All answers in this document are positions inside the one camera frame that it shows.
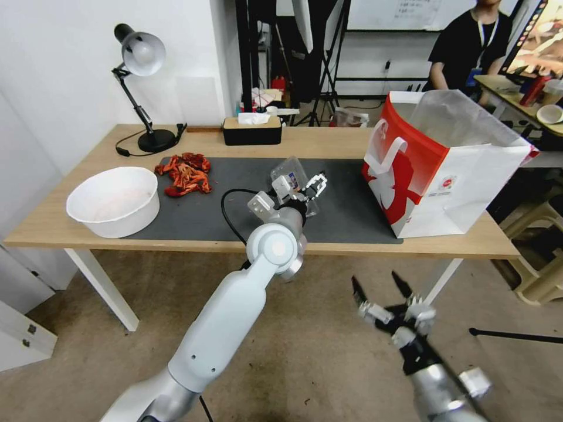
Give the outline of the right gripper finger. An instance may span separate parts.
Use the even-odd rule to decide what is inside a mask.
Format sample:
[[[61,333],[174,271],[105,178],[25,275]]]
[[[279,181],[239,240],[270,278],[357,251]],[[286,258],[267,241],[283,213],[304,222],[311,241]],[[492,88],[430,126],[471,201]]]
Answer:
[[[365,321],[375,324],[376,322],[384,325],[394,319],[393,313],[382,306],[368,300],[364,289],[357,280],[356,276],[351,277],[353,296],[358,308],[358,315]]]
[[[410,285],[396,271],[392,271],[391,275],[399,292],[406,299],[403,320],[416,331],[430,331],[436,318],[434,307],[415,295]]]

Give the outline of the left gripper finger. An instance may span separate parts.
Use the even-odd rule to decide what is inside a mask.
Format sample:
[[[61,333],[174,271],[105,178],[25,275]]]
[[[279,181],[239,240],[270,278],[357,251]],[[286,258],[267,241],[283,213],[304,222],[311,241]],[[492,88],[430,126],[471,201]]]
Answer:
[[[303,190],[304,191],[308,191],[308,190],[323,191],[326,188],[326,186],[327,186],[327,178],[325,176],[324,171],[321,171],[318,174],[313,175],[307,181]]]
[[[316,200],[326,189],[328,180],[326,177],[312,177],[307,182],[308,201]]]

